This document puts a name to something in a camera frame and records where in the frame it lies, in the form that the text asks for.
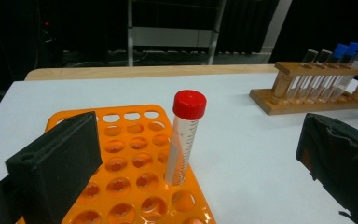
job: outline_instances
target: red cap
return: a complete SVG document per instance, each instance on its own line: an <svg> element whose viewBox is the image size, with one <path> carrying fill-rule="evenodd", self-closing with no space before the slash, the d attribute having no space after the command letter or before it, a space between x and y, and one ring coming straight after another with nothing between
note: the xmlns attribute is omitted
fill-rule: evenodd
<svg viewBox="0 0 358 224"><path fill-rule="evenodd" d="M206 98L202 93L184 90L176 93L172 110L181 119L196 120L202 118L205 107Z"/></svg>

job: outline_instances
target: test tube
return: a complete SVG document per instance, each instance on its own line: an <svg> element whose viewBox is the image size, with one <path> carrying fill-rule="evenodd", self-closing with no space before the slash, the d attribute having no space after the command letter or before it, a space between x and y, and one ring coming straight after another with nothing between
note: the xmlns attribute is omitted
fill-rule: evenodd
<svg viewBox="0 0 358 224"><path fill-rule="evenodd" d="M348 50L348 46L337 44L334 49L333 55L328 59L327 65L329 67L338 68L339 61L344 55L344 53ZM318 76L316 77L316 81L312 86L312 90L310 91L310 96L308 97L308 102L314 104L318 99L319 95L322 93L326 85L330 81L331 76Z"/></svg>
<svg viewBox="0 0 358 224"><path fill-rule="evenodd" d="M175 116L165 172L169 185L179 186L185 181L191 148L205 107L206 98L198 91L184 90L175 94L172 109Z"/></svg>
<svg viewBox="0 0 358 224"><path fill-rule="evenodd" d="M307 53L305 54L305 56L301 62L301 66L311 68L310 63L312 63L315 60L317 55L318 55L318 51L316 51L314 49L308 49ZM289 88L287 89L287 92L286 92L286 103L287 104L291 104L294 101L295 96L304 81L305 81L304 77L301 77L301 76L297 76L297 77L293 78L293 81L292 81L292 83L290 83Z"/></svg>
<svg viewBox="0 0 358 224"><path fill-rule="evenodd" d="M351 61L351 68L352 69L358 69L358 52L356 53L356 55L353 57L353 60ZM353 80L354 76L343 76L338 84L335 86L333 93L331 95L331 101L335 102L338 97L344 93L344 91L347 89L348 85L351 83L351 81Z"/></svg>
<svg viewBox="0 0 358 224"><path fill-rule="evenodd" d="M350 68L351 61L354 55L357 53L357 51L358 51L358 43L351 42L349 44L347 51L340 59L339 66ZM319 97L320 102L326 103L330 99L330 96L333 93L334 88L336 87L336 85L338 84L338 82L341 80L342 77L343 76L333 76L327 78L326 82L324 83L324 89L322 90L321 96Z"/></svg>
<svg viewBox="0 0 358 224"><path fill-rule="evenodd" d="M329 60L332 52L330 50L322 49L322 51L319 53L318 57L315 60L315 65L325 68L327 66L327 61ZM308 98L310 92L312 89L318 88L318 86L321 84L321 76L307 76L304 77L305 82L303 86L300 87L300 90L298 91L298 98L297 102L299 104L303 104L306 99Z"/></svg>

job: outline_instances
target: orange test tube rack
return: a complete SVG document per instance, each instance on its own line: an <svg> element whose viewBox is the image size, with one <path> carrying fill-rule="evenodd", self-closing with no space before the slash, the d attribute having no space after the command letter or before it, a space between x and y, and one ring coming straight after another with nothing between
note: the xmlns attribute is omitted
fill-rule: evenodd
<svg viewBox="0 0 358 224"><path fill-rule="evenodd" d="M281 115L307 113L316 111L358 109L358 86L353 93L345 91L337 101L305 102L304 104L287 104L286 91L296 76L358 76L358 70L351 68L304 67L300 63L275 63L279 70L272 89L251 90L250 97L268 114Z"/></svg>
<svg viewBox="0 0 358 224"><path fill-rule="evenodd" d="M190 166L183 185L165 182L172 126L160 106L62 111L49 119L46 131L89 111L97 116L103 164L62 223L216 223Z"/></svg>

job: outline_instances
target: dark background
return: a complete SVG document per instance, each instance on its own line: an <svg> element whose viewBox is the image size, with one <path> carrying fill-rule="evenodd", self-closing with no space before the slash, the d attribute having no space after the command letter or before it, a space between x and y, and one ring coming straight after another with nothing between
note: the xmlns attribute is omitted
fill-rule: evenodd
<svg viewBox="0 0 358 224"><path fill-rule="evenodd" d="M227 0L216 53L259 52L278 2ZM212 30L217 3L137 0L133 25ZM36 68L64 67L68 52L79 60L107 65L110 51L127 49L127 4L127 0L0 0L0 88L23 80Z"/></svg>

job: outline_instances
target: table surface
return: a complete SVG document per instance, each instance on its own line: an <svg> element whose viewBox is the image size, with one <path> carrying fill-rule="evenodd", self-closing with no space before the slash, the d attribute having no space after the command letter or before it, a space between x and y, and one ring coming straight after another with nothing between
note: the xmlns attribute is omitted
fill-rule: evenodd
<svg viewBox="0 0 358 224"><path fill-rule="evenodd" d="M194 74L201 73L193 67ZM7 175L5 160L43 134L58 111L156 104L172 121L173 96L188 89L208 99L190 165L217 223L352 223L338 214L345 209L296 160L305 113L268 116L249 97L251 89L271 88L277 71L264 67L272 71L248 72L233 65L237 74L214 70L217 75L191 76L191 66L178 66L165 75L138 77L150 68L77 68L73 74L35 70L26 79L35 81L13 83L0 104L0 179ZM186 74L173 76L172 71ZM113 75L122 73L128 77ZM79 79L49 80L59 74ZM358 129L358 109L318 114Z"/></svg>

